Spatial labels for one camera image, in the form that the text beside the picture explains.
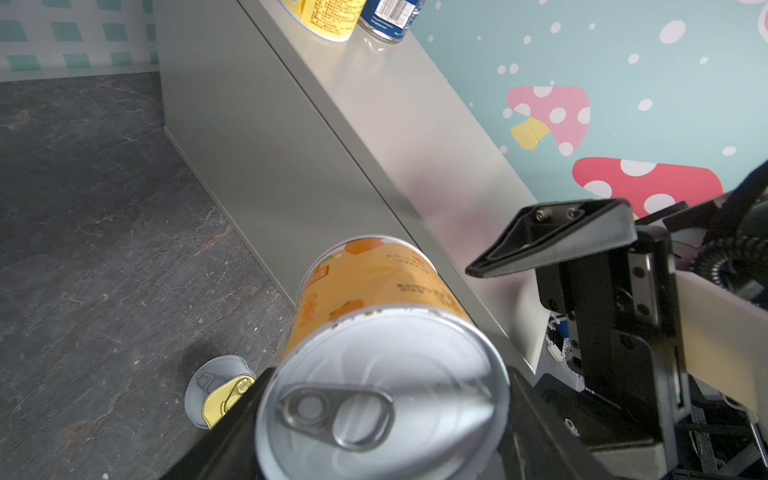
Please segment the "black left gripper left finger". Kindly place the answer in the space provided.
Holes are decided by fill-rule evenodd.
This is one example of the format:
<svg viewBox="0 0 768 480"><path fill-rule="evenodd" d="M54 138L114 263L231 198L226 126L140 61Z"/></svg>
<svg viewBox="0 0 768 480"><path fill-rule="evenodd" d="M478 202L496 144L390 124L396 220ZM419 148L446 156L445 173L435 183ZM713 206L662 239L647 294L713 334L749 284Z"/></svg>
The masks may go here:
<svg viewBox="0 0 768 480"><path fill-rule="evenodd" d="M264 479L256 456L256 417L273 376L267 368L243 397L162 477L171 479Z"/></svg>

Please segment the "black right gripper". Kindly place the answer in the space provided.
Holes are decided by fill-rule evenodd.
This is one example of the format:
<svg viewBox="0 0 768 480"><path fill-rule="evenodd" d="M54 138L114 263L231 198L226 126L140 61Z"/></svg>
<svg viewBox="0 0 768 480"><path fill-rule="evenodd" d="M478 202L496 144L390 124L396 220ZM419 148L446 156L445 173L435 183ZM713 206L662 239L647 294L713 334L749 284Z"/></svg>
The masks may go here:
<svg viewBox="0 0 768 480"><path fill-rule="evenodd" d="M589 447L676 446L690 393L669 233L641 226L637 239L621 198L531 205L465 274L530 269L542 304L568 327L567 363L585 384L541 380L545 400Z"/></svg>

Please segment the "blue label tin can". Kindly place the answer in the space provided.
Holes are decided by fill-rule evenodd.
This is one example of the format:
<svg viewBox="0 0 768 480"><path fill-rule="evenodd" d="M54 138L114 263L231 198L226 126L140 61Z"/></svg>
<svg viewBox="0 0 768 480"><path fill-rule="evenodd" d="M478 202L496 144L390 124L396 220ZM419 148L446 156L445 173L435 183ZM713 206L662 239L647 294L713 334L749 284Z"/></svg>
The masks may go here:
<svg viewBox="0 0 768 480"><path fill-rule="evenodd" d="M424 3L424 0L368 0L358 24L381 41L399 43Z"/></svg>

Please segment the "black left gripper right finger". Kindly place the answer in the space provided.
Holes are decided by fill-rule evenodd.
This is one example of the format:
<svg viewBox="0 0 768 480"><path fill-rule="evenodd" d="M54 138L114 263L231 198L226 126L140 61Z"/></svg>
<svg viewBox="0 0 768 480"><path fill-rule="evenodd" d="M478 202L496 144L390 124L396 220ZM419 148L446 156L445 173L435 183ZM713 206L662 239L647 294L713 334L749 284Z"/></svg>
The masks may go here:
<svg viewBox="0 0 768 480"><path fill-rule="evenodd" d="M610 479L612 475L574 436L516 369L510 380L509 413L500 442L506 479Z"/></svg>

